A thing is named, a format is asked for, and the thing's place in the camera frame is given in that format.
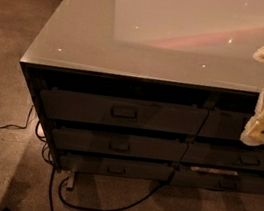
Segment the grey drawer cabinet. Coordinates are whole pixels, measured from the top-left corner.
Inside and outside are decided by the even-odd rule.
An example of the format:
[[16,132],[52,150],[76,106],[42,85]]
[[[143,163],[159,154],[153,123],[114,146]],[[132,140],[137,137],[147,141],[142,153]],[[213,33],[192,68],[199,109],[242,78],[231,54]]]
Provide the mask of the grey drawer cabinet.
[[254,112],[264,88],[264,0],[63,0],[21,59],[54,162],[69,154],[180,165],[218,174],[264,177],[264,171],[59,149],[52,130],[215,144],[249,151],[241,140],[50,119],[42,90],[64,90],[178,104],[209,111]]

